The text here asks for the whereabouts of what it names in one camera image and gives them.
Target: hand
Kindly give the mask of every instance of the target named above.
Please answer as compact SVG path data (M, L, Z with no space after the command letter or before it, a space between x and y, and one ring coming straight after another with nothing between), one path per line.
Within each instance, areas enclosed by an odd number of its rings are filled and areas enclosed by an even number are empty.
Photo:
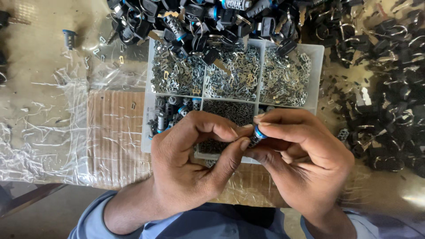
M342 227L352 236L354 227L335 206L354 165L351 152L305 110L275 109L256 116L254 122L270 138L245 155L264 165L283 199L311 223L309 231L318 231L317 238L335 236L342 229L335 227L345 222ZM297 161L306 157L311 161Z
M106 226L116 234L128 234L148 221L168 218L218 197L241 163L250 143L246 136L253 130L252 125L238 127L223 117L191 111L153 138L153 176L123 188L111 199L104 211ZM232 142L211 168L192 163L193 146L207 139Z

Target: shirt sleeve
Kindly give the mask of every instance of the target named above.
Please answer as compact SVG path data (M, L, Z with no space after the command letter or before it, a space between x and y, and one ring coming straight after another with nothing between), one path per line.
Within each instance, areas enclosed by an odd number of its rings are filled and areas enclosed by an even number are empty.
M354 228L357 232L357 239L378 239L379 238L379 230L378 227L370 223L364 217L355 215L355 214L347 214L348 218L354 225ZM301 228L304 231L307 239L315 239L307 230L306 221L303 216L301 216Z
M103 209L116 194L116 191L108 191L94 200L81 215L68 239L138 239L143 228L128 235L116 235L108 230L103 221Z

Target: cardboard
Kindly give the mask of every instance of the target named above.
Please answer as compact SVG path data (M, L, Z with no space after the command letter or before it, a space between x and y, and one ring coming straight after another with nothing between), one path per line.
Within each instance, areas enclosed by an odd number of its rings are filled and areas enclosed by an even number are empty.
M140 150L144 92L91 90L87 134L89 172L95 188L119 190L152 175L150 154ZM197 163L204 164L203 159ZM211 202L287 207L261 165L241 164L223 193Z

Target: blue shirt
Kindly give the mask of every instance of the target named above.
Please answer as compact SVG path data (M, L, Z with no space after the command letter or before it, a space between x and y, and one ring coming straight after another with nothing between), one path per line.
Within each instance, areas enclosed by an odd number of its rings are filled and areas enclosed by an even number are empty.
M110 232L103 222L103 209L116 193L116 191L108 191L92 202L68 239L289 238L283 229L285 215L280 210L276 210L272 225L269 228L263 228L241 220L230 205L220 203L206 203L164 220L148 222L131 234L116 235ZM358 239L378 238L378 228L365 218L353 214L349 214L348 217L356 228ZM303 217L300 223L306 238L314 239L308 232Z

